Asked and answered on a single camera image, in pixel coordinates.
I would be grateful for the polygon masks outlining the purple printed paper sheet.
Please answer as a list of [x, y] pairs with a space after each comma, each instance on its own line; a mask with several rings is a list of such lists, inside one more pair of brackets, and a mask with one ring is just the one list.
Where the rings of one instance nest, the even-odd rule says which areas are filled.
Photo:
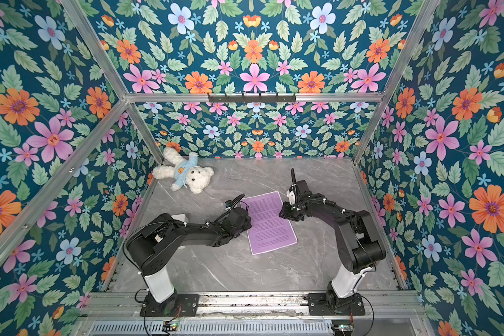
[[246, 197], [241, 201], [248, 208], [251, 228], [247, 230], [251, 254], [269, 253], [298, 242], [291, 222], [279, 216], [283, 207], [279, 191]]

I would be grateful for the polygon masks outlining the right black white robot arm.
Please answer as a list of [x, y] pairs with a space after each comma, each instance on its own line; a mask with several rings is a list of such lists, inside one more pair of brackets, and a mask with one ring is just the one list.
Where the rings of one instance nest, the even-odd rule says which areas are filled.
[[334, 231], [341, 267], [328, 285], [326, 302], [341, 305], [351, 300], [361, 280], [386, 258], [371, 213], [346, 209], [320, 193], [312, 193], [305, 180], [296, 179], [293, 169], [287, 197], [279, 213], [281, 218], [293, 222], [317, 218]]

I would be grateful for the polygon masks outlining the white box behind left arm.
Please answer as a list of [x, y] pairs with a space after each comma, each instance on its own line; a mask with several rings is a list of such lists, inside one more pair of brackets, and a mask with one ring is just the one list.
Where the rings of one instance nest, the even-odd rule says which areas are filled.
[[186, 214], [176, 214], [172, 215], [172, 218], [174, 220], [180, 221], [180, 222], [188, 222], [188, 217]]

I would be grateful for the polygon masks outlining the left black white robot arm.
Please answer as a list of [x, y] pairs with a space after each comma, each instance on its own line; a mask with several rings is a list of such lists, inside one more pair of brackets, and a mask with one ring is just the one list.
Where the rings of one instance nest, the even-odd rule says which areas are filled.
[[216, 220], [205, 223], [189, 223], [162, 214], [127, 238], [125, 250], [143, 277], [150, 298], [162, 304], [176, 292], [167, 264], [181, 247], [217, 248], [249, 229], [251, 217], [246, 207], [231, 207]]

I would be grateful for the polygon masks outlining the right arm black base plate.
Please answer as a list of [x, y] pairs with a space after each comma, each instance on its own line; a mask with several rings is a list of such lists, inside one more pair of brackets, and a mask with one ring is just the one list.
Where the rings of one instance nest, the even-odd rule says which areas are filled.
[[309, 293], [304, 296], [311, 316], [364, 316], [365, 306], [360, 294], [338, 298], [334, 293]]

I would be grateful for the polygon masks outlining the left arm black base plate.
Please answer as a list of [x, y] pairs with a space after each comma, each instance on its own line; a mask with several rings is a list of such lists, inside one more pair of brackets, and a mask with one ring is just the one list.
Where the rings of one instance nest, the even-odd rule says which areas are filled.
[[143, 302], [141, 317], [191, 317], [196, 316], [200, 296], [198, 294], [173, 293], [164, 302], [159, 303], [149, 293]]

